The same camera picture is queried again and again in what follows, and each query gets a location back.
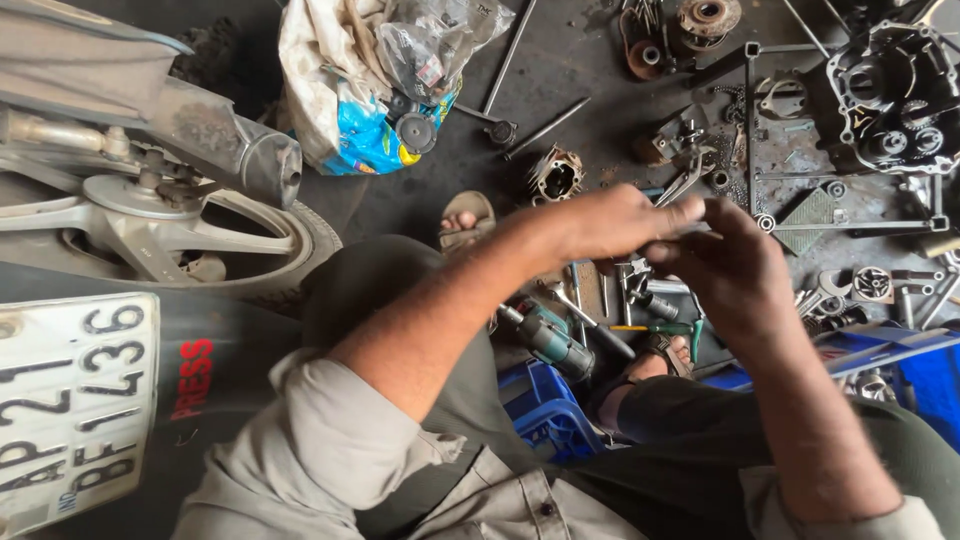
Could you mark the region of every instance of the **rolled-up sleeve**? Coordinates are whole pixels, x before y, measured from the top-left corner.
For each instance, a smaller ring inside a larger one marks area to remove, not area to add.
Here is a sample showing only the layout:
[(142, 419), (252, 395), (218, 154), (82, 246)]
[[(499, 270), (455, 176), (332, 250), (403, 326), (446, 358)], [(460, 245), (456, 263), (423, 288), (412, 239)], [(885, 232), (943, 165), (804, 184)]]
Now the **rolled-up sleeve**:
[(422, 431), (339, 362), (314, 360), (284, 379), (276, 402), (211, 450), (174, 538), (359, 538), (353, 510), (463, 447), (463, 437)]
[(849, 523), (807, 524), (783, 506), (773, 467), (740, 472), (747, 520), (757, 540), (943, 540), (944, 535), (923, 499), (904, 497), (893, 512)]

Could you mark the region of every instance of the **grey shirt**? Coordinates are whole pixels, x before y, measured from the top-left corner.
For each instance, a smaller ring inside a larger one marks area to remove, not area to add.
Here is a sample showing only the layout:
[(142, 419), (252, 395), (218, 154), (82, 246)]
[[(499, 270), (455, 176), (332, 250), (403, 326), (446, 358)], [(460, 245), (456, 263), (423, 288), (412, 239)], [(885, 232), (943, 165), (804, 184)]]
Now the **grey shirt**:
[[(423, 467), (456, 459), (466, 439), (428, 433), (346, 366), (324, 359), (278, 364), (279, 398), (229, 444), (217, 445), (174, 538), (362, 538), (354, 510), (381, 503)], [(886, 516), (805, 525), (780, 502), (771, 467), (744, 470), (748, 523), (758, 540), (938, 540), (936, 520), (906, 497)], [(567, 482), (542, 471), (514, 475), (489, 449), (410, 536), (411, 540), (644, 539)]]

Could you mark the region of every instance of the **ratchet handle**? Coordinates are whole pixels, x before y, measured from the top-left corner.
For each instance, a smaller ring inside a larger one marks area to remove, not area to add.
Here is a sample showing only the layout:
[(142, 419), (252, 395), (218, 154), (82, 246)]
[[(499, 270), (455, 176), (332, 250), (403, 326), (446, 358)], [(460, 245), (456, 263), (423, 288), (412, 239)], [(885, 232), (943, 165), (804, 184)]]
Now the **ratchet handle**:
[(593, 331), (617, 354), (627, 358), (627, 360), (631, 362), (636, 359), (636, 353), (630, 348), (630, 345), (627, 345), (624, 340), (617, 337), (609, 328), (603, 325), (597, 325), (593, 327)]

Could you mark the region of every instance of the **person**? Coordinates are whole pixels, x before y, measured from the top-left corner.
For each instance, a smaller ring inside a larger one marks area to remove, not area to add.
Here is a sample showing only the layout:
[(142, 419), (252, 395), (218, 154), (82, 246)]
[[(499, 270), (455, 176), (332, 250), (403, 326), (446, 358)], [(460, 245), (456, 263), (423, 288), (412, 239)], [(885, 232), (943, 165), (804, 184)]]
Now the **person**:
[[(677, 237), (701, 219), (712, 233)], [(696, 292), (755, 391), (644, 354), (597, 409), (639, 444), (546, 465), (497, 399), (487, 321), (538, 274), (637, 249)], [(304, 286), (305, 348), (210, 452), (178, 540), (960, 537), (960, 457), (911, 413), (841, 394), (779, 246), (726, 199), (655, 209), (619, 185), (519, 211), (450, 260), (361, 242)]]

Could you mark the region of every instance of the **man's right hand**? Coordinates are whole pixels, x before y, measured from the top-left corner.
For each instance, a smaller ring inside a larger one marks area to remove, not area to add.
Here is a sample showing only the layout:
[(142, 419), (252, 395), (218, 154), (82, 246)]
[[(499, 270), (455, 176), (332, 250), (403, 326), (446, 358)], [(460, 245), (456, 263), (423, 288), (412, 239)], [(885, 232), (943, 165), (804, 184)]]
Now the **man's right hand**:
[(708, 199), (706, 204), (704, 219), (711, 233), (653, 244), (647, 260), (690, 286), (710, 323), (741, 360), (753, 363), (768, 355), (786, 335), (798, 332), (805, 340), (780, 245), (729, 199)]

